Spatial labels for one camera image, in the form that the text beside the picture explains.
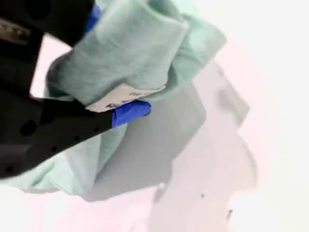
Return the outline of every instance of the fabric tag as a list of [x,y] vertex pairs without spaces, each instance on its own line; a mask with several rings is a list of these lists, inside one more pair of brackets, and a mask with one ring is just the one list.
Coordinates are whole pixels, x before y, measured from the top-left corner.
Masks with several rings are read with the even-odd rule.
[[105,95],[101,100],[86,107],[87,110],[101,113],[115,109],[123,104],[134,101],[138,98],[146,97],[152,93],[157,93],[165,89],[163,86],[156,90],[135,89],[127,84],[121,84]]

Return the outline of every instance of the mounting hole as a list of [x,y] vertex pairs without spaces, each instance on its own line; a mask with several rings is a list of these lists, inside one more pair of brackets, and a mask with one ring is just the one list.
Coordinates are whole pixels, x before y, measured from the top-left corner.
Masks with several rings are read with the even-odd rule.
[[14,171],[14,167],[13,167],[13,166],[9,166],[9,167],[7,167],[7,168],[5,169],[5,171],[6,171],[7,173],[12,173],[12,172]]
[[20,38],[21,40],[27,40],[27,39],[28,39],[28,37],[27,37],[24,33],[21,33],[21,34],[19,35],[19,38]]
[[20,133],[22,136],[31,136],[37,128],[37,124],[34,121],[27,121],[20,128]]
[[52,152],[56,152],[58,148],[56,146],[52,147]]
[[51,12],[49,0],[25,0],[25,9],[31,19],[38,20],[45,18]]

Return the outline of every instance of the folded cloth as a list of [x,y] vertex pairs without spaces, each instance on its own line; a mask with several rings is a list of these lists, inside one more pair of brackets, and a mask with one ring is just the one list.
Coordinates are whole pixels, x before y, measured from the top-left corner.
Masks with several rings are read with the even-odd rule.
[[[89,106],[126,84],[160,91],[156,101],[189,83],[224,45],[223,34],[198,17],[192,0],[101,0],[104,16],[47,77],[52,97]],[[119,146],[126,125],[78,144],[34,170],[6,181],[23,190],[90,190]]]

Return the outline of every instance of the blue rubber tip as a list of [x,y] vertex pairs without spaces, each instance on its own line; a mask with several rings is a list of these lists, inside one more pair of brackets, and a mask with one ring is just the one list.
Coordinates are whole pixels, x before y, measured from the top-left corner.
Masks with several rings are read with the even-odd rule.
[[112,128],[131,122],[150,113],[151,105],[148,102],[133,101],[119,106],[112,113]]
[[101,16],[102,10],[99,8],[98,5],[95,4],[92,8],[91,16],[89,17],[89,20],[87,22],[85,33],[89,32],[95,26]]

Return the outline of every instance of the mint green cloth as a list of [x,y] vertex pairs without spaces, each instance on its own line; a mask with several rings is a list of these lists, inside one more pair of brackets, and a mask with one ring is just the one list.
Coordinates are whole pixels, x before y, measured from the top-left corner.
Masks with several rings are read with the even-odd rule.
[[[224,45],[223,34],[201,20],[191,0],[100,0],[104,14],[47,77],[52,97],[69,95],[85,106],[121,83],[166,88],[156,101],[189,83]],[[21,189],[90,190],[121,143],[126,125],[78,144],[34,170],[6,181]]]

